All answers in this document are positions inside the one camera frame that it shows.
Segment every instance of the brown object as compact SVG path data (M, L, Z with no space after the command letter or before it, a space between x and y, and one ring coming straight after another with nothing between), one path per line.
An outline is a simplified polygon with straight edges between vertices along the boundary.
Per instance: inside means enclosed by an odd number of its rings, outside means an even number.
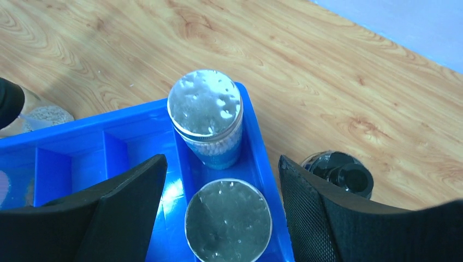
M463 75L307 0L7 0L0 16L2 77L76 118L212 68L246 85L275 175L281 154L332 149L371 171L374 201L463 195Z

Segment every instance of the organizer tray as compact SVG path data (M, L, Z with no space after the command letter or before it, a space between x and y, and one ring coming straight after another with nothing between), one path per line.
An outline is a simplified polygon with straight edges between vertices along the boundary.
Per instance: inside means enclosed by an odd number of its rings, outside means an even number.
M0 209L40 206L165 154L167 177L146 261L199 262L185 237L187 204L203 185L226 177L254 185L270 205L272 237L258 261L294 261L256 115L245 87L236 84L244 105L244 133L240 159L231 168L207 168L174 131L162 99L0 139L0 170L10 184Z

